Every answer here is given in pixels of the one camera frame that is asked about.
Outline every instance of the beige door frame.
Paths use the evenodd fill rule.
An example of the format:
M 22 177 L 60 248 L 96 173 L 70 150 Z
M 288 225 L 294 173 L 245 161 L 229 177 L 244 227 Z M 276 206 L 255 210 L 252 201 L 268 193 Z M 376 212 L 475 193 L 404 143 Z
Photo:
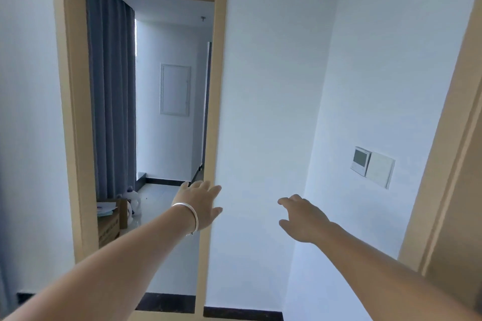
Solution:
M 214 183 L 227 0 L 204 1 L 214 2 L 204 169 L 204 178 Z M 98 250 L 85 0 L 54 0 L 54 9 L 74 254 L 75 261 L 79 262 Z M 206 301 L 209 243 L 210 228 L 207 228 L 201 232 L 194 314 L 136 311 L 131 320 L 207 319 L 202 313 Z
M 482 108 L 482 0 L 475 0 L 399 260 L 427 274 Z

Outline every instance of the person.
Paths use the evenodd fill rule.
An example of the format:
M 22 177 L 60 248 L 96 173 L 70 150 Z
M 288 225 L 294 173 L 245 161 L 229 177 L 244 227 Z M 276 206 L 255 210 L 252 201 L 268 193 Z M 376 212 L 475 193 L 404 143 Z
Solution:
M 127 320 L 174 246 L 222 212 L 213 208 L 220 190 L 208 181 L 184 183 L 169 210 L 75 265 L 5 321 Z M 419 274 L 330 222 L 306 199 L 293 195 L 278 203 L 288 211 L 280 226 L 331 260 L 374 321 L 481 320 Z

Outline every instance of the glossy white floor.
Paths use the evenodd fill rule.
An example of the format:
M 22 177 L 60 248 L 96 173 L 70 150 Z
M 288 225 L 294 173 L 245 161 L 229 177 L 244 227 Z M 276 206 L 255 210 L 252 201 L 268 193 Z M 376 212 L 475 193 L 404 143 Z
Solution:
M 146 184 L 139 191 L 142 215 L 134 217 L 129 230 L 147 223 L 171 206 L 179 187 Z M 148 292 L 196 295 L 198 277 L 199 233 L 186 237 L 161 265 Z

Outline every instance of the ceiling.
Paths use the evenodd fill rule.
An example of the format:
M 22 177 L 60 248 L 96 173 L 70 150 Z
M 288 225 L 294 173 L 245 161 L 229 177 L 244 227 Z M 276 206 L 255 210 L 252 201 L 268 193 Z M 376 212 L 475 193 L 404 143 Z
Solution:
M 123 0 L 141 21 L 212 27 L 214 3 L 200 0 Z

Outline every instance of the bracelet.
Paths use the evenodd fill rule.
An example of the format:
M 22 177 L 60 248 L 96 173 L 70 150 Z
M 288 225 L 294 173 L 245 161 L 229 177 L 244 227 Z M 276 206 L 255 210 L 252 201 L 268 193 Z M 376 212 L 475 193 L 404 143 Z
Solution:
M 187 203 L 184 203 L 184 202 L 180 202 L 180 203 L 174 203 L 171 207 L 174 207 L 175 205 L 183 205 L 184 207 L 187 207 L 191 210 L 192 214 L 194 215 L 194 218 L 196 219 L 196 229 L 189 233 L 188 235 L 194 235 L 194 233 L 198 230 L 199 228 L 199 219 L 198 219 L 198 214 L 196 213 L 196 211 L 194 210 L 194 208 L 192 208 L 192 206 L 190 204 L 187 204 Z

